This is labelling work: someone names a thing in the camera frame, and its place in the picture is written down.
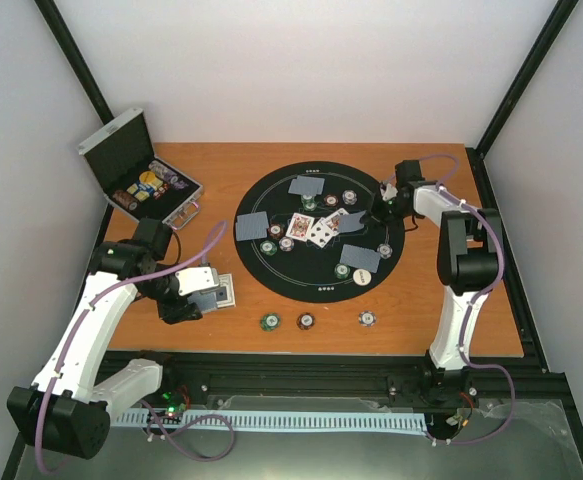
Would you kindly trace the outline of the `green chip top mat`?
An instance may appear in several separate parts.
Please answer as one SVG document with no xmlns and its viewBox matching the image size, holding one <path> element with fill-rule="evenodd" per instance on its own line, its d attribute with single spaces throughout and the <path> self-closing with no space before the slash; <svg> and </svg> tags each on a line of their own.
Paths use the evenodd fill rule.
<svg viewBox="0 0 583 480">
<path fill-rule="evenodd" d="M 317 208 L 317 202 L 313 196 L 302 195 L 301 201 L 305 211 L 312 212 Z"/>
</svg>

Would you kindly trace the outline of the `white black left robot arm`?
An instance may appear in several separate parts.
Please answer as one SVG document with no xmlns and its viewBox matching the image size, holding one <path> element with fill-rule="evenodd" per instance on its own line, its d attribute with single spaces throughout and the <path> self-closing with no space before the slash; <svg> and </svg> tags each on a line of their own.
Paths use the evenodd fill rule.
<svg viewBox="0 0 583 480">
<path fill-rule="evenodd" d="M 137 295 L 154 300 L 164 322 L 178 323 L 201 316 L 189 300 L 192 294 L 218 286 L 207 248 L 174 266 L 163 264 L 172 235 L 160 221 L 143 219 L 131 238 L 100 244 L 53 354 L 30 386 L 16 387 L 8 396 L 7 410 L 41 471 L 51 470 L 44 451 L 91 459 L 112 421 L 129 407 L 147 395 L 161 403 L 177 395 L 178 376 L 150 358 L 133 359 L 102 383 L 96 381 L 113 333 Z"/>
</svg>

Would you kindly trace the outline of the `white dealer button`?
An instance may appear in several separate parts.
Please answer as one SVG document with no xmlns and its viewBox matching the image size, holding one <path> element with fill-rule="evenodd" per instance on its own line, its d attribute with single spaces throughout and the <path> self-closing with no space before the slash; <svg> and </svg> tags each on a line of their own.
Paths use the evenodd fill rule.
<svg viewBox="0 0 583 480">
<path fill-rule="evenodd" d="M 352 274 L 353 282 L 358 286 L 367 286 L 371 283 L 373 275 L 366 269 L 356 269 Z"/>
</svg>

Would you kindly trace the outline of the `dealt card mat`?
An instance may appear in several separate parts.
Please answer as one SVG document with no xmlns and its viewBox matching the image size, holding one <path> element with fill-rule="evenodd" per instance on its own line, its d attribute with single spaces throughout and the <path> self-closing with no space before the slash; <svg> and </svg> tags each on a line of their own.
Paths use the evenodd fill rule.
<svg viewBox="0 0 583 480">
<path fill-rule="evenodd" d="M 325 180 L 320 177 L 298 175 L 291 180 L 288 193 L 292 195 L 315 197 L 323 192 Z"/>
<path fill-rule="evenodd" d="M 375 250 L 349 244 L 342 246 L 340 262 L 351 268 L 376 273 L 381 259 L 382 257 Z"/>
<path fill-rule="evenodd" d="M 251 241 L 268 236 L 269 220 L 265 211 L 241 214 L 236 217 L 235 240 Z"/>
</svg>

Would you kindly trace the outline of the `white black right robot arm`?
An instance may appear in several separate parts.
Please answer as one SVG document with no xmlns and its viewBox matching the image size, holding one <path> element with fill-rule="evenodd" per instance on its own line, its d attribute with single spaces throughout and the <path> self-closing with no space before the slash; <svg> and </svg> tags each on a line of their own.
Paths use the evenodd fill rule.
<svg viewBox="0 0 583 480">
<path fill-rule="evenodd" d="M 458 198 L 441 180 L 426 180 L 419 160 L 404 160 L 394 177 L 380 184 L 366 217 L 383 226 L 407 217 L 427 219 L 439 228 L 437 275 L 444 298 L 420 396 L 430 405 L 454 400 L 466 385 L 478 315 L 504 275 L 500 215 Z"/>
</svg>

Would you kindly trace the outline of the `dealt card top mat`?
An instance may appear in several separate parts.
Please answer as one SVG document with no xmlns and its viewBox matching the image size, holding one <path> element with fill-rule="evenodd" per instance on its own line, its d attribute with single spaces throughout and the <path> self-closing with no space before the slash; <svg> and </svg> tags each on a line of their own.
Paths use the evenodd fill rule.
<svg viewBox="0 0 583 480">
<path fill-rule="evenodd" d="M 288 193 L 292 195 L 315 197 L 323 192 L 325 180 L 320 177 L 298 175 L 291 180 Z"/>
</svg>

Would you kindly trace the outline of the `red chip mat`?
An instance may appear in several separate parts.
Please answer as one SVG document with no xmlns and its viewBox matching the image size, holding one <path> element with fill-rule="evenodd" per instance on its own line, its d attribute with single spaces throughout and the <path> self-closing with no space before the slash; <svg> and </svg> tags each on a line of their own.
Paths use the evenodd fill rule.
<svg viewBox="0 0 583 480">
<path fill-rule="evenodd" d="M 273 239 L 280 239 L 285 234 L 285 228 L 280 224 L 272 224 L 268 228 L 268 234 Z"/>
<path fill-rule="evenodd" d="M 323 198 L 324 204 L 329 207 L 336 207 L 339 203 L 338 197 L 336 195 L 326 195 Z"/>
</svg>

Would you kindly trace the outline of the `red brown poker chip stack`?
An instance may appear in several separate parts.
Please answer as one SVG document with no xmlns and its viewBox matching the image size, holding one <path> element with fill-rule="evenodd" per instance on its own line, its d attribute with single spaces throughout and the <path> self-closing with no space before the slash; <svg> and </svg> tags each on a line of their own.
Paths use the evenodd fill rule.
<svg viewBox="0 0 583 480">
<path fill-rule="evenodd" d="M 315 317 L 306 312 L 298 316 L 297 326 L 301 330 L 309 330 L 315 325 Z"/>
</svg>

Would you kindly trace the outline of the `red chip top mat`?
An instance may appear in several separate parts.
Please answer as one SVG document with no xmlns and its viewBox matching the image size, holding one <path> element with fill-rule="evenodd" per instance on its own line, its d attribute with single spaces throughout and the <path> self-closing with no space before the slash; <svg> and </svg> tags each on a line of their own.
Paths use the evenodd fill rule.
<svg viewBox="0 0 583 480">
<path fill-rule="evenodd" d="M 338 197 L 336 195 L 326 195 L 323 198 L 324 204 L 329 207 L 336 207 L 339 203 Z"/>
</svg>

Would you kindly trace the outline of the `blue white poker chip stack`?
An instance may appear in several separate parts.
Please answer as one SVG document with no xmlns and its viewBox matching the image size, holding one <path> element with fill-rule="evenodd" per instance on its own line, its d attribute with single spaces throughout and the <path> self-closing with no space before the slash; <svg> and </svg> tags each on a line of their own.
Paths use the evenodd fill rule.
<svg viewBox="0 0 583 480">
<path fill-rule="evenodd" d="M 365 327 L 374 326 L 376 322 L 376 315 L 371 311 L 363 311 L 359 314 L 359 323 Z"/>
</svg>

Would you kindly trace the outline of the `green poker chip stack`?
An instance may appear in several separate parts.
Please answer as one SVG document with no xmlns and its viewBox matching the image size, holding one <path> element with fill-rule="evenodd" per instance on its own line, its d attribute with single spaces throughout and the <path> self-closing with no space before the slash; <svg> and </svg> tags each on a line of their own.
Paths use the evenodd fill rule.
<svg viewBox="0 0 583 480">
<path fill-rule="evenodd" d="M 281 317 L 276 313 L 267 313 L 260 319 L 260 328 L 265 332 L 277 329 L 281 324 Z"/>
</svg>

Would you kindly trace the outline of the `blue playing card deck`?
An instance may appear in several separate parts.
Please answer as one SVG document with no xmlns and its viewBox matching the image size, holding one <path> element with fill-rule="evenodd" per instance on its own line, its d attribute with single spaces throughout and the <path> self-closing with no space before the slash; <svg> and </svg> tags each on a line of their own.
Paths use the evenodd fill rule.
<svg viewBox="0 0 583 480">
<path fill-rule="evenodd" d="M 192 293 L 189 296 L 189 301 L 194 303 L 202 314 L 218 309 L 218 300 L 215 291 Z"/>
</svg>

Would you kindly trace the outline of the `blue chip top mat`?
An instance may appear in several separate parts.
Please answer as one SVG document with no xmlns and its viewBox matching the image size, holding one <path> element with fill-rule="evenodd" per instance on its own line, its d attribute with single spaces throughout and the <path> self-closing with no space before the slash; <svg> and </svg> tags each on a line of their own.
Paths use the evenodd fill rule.
<svg viewBox="0 0 583 480">
<path fill-rule="evenodd" d="M 342 200 L 346 205 L 355 205 L 358 200 L 357 193 L 354 190 L 345 190 L 342 193 Z"/>
</svg>

